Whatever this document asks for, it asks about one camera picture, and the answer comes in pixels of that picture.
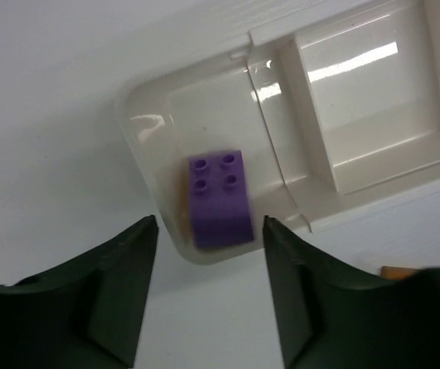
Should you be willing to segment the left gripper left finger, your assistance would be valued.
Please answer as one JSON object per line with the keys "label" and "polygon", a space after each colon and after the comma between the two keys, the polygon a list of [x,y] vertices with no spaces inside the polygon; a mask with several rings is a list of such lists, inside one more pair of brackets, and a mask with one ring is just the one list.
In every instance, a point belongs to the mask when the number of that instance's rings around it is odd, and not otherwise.
{"label": "left gripper left finger", "polygon": [[0,368],[131,368],[158,242],[147,216],[60,265],[0,284]]}

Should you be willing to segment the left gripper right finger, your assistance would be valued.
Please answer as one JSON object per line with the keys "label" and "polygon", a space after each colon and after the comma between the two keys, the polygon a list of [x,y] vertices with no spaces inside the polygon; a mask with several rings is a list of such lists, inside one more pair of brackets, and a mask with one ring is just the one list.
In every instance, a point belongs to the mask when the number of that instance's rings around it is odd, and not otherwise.
{"label": "left gripper right finger", "polygon": [[385,279],[272,217],[263,244],[287,368],[440,368],[440,268]]}

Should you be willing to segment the purple lego brick lone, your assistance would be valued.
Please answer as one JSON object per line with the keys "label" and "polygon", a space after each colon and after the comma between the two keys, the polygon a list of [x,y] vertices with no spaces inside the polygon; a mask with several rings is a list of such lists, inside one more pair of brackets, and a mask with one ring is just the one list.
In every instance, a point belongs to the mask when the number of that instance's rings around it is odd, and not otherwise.
{"label": "purple lego brick lone", "polygon": [[241,151],[188,159],[188,216],[194,244],[202,251],[254,241]]}

